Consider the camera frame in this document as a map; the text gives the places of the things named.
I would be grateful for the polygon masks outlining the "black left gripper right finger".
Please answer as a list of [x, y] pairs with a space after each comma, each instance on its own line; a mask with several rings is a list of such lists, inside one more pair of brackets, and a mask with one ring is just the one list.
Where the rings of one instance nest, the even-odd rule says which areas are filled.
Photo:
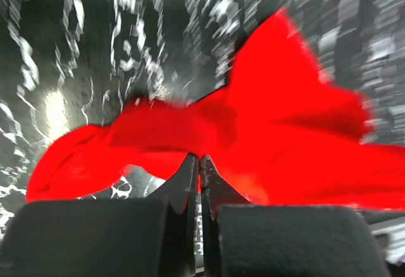
[[200, 176], [204, 275], [221, 276], [218, 210], [221, 206], [250, 202], [221, 177], [211, 157], [201, 159]]

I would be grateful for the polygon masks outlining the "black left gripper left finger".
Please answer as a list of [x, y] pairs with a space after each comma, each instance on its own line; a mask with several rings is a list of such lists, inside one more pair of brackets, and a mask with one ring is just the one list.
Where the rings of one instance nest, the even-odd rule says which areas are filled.
[[146, 198], [143, 276], [194, 276], [199, 160], [188, 154], [176, 173]]

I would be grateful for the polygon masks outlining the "red t shirt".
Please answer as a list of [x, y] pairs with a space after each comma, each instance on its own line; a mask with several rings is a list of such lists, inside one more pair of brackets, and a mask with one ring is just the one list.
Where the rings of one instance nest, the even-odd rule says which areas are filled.
[[280, 10], [237, 53], [226, 86], [190, 105], [138, 96], [112, 124], [56, 140], [26, 201], [97, 193], [131, 166], [167, 180], [193, 154], [257, 204], [401, 211], [404, 148], [363, 144], [372, 129], [364, 97], [334, 84]]

